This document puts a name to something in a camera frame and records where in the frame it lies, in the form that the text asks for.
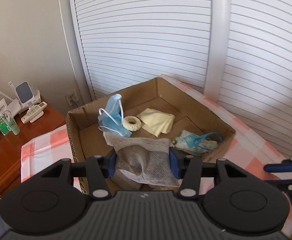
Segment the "green tube bottle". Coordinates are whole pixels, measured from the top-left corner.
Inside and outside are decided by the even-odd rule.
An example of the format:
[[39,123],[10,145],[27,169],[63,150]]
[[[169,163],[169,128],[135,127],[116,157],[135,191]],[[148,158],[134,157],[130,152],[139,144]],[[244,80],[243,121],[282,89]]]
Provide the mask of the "green tube bottle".
[[20,128],[17,125],[17,123],[16,123],[14,118],[11,118],[8,121],[8,126],[9,126],[9,129],[14,133],[14,135],[18,135],[20,133]]

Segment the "grey mesh laundry bag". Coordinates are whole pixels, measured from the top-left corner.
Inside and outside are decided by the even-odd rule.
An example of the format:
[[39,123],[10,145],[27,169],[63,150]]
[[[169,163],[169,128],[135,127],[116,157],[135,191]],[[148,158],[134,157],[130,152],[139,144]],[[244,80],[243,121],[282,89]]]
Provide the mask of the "grey mesh laundry bag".
[[149,185],[158,190],[171,190],[181,185],[170,169],[169,139],[127,138],[104,133],[104,138],[117,155],[112,180],[125,190],[140,190]]

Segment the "blue surgical face mask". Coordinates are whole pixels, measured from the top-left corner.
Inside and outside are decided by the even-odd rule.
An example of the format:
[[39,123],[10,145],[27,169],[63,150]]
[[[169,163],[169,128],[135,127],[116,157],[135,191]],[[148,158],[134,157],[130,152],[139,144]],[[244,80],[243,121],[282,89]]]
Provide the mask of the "blue surgical face mask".
[[124,110],[122,106],[122,96],[112,95],[105,108],[98,110],[98,129],[102,132],[110,132],[120,137],[131,136],[131,132],[123,126]]

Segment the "white louvered closet door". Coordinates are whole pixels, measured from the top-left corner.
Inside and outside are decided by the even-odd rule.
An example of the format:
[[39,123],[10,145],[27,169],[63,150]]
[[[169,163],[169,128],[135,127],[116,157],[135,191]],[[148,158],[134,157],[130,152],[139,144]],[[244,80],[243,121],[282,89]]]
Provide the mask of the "white louvered closet door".
[[70,0],[93,100],[171,76],[292,155],[292,0]]

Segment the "yellow cloth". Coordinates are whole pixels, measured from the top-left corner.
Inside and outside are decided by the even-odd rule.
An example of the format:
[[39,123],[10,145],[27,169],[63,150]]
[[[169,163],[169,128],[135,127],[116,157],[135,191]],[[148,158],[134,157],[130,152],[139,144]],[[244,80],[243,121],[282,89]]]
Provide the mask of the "yellow cloth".
[[163,113],[151,108],[145,109],[137,117],[142,122],[142,128],[156,137],[159,137],[161,133],[170,133],[175,120],[173,114]]

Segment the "green hand sanitizer bottle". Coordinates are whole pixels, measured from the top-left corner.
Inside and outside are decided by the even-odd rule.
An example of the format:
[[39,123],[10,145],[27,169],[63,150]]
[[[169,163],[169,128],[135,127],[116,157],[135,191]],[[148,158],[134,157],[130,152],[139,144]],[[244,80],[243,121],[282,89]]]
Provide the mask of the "green hand sanitizer bottle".
[[0,131],[3,135],[7,135],[10,132],[7,124],[3,121],[3,119],[0,119]]

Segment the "white remote control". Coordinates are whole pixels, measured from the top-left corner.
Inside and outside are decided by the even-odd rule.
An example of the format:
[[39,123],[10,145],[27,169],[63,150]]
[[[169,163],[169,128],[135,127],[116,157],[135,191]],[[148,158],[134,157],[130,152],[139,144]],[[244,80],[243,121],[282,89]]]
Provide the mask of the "white remote control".
[[37,105],[30,107],[27,113],[21,118],[23,124],[28,122],[34,123],[36,120],[41,118],[44,115],[43,110],[47,107],[46,102],[41,102]]

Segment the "brown cardboard box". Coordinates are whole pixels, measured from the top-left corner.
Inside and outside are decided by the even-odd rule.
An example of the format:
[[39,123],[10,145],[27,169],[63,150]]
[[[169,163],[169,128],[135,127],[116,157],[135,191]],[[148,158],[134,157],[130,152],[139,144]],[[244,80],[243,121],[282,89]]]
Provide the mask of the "brown cardboard box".
[[77,162],[119,150],[118,170],[107,180],[111,191],[175,189],[181,181],[169,167],[170,146],[212,162],[225,154],[235,135],[202,94],[161,77],[70,111],[66,125]]

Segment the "white wifi router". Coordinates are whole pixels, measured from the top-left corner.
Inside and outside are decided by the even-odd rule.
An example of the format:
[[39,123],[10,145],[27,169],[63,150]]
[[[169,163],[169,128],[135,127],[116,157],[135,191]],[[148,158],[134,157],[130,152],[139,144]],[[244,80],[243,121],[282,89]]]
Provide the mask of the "white wifi router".
[[13,117],[15,117],[21,110],[20,101],[18,98],[11,98],[7,94],[0,91],[0,94],[4,97],[4,104],[0,103],[0,106],[3,106],[5,111],[10,111]]

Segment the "blue tasseled mesh pouch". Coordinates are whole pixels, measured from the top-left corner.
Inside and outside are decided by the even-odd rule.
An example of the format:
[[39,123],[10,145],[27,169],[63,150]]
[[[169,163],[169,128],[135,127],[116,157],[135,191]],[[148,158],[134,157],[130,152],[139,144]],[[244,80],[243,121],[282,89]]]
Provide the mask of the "blue tasseled mesh pouch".
[[183,130],[181,135],[174,139],[173,145],[175,148],[185,153],[194,156],[204,156],[217,148],[217,146],[222,142],[223,138],[217,132],[197,135]]

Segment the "wall power socket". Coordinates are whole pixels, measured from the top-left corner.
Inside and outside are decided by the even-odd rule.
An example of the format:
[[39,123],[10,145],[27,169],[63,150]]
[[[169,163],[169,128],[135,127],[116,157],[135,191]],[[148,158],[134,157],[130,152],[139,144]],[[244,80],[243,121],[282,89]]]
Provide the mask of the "wall power socket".
[[73,106],[74,103],[76,102],[77,100],[77,94],[76,94],[76,91],[73,90],[72,92],[68,93],[66,96],[66,101],[68,103],[69,106]]

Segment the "wooden nightstand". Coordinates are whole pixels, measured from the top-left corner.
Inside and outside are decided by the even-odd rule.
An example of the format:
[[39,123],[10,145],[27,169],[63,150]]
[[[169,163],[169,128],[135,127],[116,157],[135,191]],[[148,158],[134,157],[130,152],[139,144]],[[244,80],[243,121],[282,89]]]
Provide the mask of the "wooden nightstand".
[[21,116],[15,118],[21,132],[0,136],[0,198],[21,183],[21,148],[35,137],[48,133],[65,124],[66,118],[48,105],[44,115],[34,123],[24,124]]

